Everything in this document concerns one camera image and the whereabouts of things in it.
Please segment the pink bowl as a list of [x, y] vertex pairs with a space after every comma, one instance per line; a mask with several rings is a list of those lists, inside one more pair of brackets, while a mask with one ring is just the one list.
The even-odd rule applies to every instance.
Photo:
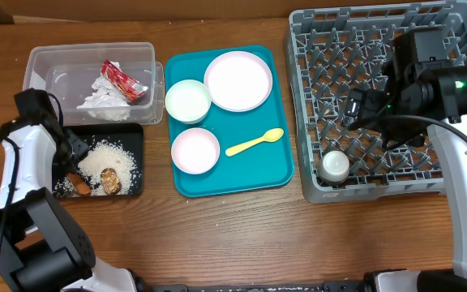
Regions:
[[172, 143], [171, 158], [175, 166], [187, 174], [204, 174], [218, 162], [221, 147], [218, 139], [203, 128], [190, 128]]

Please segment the white rice pile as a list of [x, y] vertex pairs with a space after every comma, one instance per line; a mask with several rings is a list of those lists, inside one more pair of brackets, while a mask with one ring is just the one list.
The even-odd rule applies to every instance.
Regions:
[[[121, 144], [108, 140], [94, 142], [87, 156], [77, 165], [78, 174], [91, 188], [90, 196], [106, 195], [101, 185], [101, 171], [105, 168], [116, 170], [122, 184], [122, 189], [117, 195], [137, 195], [142, 187], [142, 170], [135, 154], [126, 150]], [[67, 175], [60, 175], [54, 179], [53, 194], [58, 199], [79, 196]]]

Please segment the orange carrot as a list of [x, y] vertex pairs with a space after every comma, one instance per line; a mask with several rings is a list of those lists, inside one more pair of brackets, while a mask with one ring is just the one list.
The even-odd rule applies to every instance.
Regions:
[[68, 173], [67, 177], [70, 179], [79, 196], [90, 196], [92, 194], [92, 190], [89, 185], [78, 174]]

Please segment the brown food scrap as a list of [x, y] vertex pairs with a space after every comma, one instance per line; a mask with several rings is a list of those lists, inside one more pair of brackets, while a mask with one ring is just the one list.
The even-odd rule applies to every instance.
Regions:
[[105, 168], [101, 171], [101, 185], [106, 195], [117, 195], [122, 189], [117, 172], [113, 168]]

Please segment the red snack wrapper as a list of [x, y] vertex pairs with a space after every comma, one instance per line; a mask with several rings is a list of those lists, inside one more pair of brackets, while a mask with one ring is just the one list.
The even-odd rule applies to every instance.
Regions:
[[137, 79], [125, 74], [109, 60], [104, 61], [101, 74], [129, 102], [140, 99], [148, 90], [148, 86], [141, 84]]

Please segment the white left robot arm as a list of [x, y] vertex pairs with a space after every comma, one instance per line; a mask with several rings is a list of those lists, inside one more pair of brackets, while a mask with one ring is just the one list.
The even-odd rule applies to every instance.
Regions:
[[52, 170], [75, 172], [88, 146], [63, 123], [56, 97], [15, 94], [18, 118], [0, 128], [0, 281], [13, 291], [146, 291], [130, 269], [96, 257], [90, 240], [52, 195]]

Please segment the pale green bowl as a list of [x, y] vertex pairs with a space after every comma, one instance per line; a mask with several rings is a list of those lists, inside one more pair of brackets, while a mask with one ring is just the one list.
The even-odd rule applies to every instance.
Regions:
[[165, 108], [169, 115], [185, 124], [201, 122], [212, 104], [208, 88], [197, 80], [185, 79], [170, 87], [165, 94]]

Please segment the pale green cup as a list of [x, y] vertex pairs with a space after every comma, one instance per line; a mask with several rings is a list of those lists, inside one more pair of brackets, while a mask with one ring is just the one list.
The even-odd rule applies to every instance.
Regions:
[[318, 174], [323, 182], [336, 185], [348, 178], [349, 167], [349, 158], [343, 152], [333, 150], [322, 156]]

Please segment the white tissue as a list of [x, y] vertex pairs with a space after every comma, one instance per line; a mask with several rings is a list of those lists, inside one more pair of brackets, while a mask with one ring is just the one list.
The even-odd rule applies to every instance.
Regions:
[[[78, 109], [90, 109], [88, 113], [99, 119], [108, 121], [125, 121], [130, 117], [129, 109], [118, 109], [118, 107], [129, 107], [127, 98], [106, 77], [100, 75], [92, 84], [93, 93], [84, 99]], [[113, 110], [91, 111], [95, 108], [113, 108]]]

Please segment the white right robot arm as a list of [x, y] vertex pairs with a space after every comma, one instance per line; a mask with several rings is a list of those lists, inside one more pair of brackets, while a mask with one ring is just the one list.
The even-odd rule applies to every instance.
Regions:
[[467, 65], [448, 58], [443, 32], [416, 28], [392, 42], [384, 91], [354, 89], [345, 116], [351, 128], [377, 131], [387, 150], [430, 142], [438, 157], [450, 208], [450, 269], [367, 273], [365, 291], [467, 291]]

